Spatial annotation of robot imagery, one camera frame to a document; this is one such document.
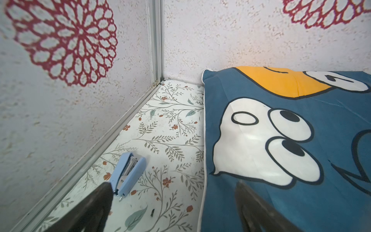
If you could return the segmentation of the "blue cartoon pillow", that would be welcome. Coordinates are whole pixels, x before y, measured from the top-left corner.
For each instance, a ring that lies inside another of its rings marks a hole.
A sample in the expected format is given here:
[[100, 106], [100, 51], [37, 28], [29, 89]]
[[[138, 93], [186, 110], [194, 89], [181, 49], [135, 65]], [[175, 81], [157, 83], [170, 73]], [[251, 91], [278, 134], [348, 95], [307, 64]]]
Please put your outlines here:
[[371, 229], [371, 76], [204, 70], [200, 232], [242, 232], [238, 182], [304, 232]]

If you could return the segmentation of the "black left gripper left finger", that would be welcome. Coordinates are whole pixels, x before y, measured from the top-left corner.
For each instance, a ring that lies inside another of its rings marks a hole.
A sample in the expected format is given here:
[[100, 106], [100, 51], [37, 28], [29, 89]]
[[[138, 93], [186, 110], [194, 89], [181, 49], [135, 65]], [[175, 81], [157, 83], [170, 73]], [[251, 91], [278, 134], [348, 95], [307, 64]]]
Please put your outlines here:
[[100, 184], [47, 232], [102, 232], [111, 211], [113, 190], [109, 182]]

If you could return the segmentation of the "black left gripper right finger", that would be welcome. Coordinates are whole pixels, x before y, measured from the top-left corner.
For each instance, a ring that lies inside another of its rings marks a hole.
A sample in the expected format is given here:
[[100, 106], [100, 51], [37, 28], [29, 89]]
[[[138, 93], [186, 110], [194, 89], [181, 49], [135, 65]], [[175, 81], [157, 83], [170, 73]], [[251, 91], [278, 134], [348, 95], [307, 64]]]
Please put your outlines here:
[[244, 232], [301, 231], [243, 181], [236, 184], [234, 196]]

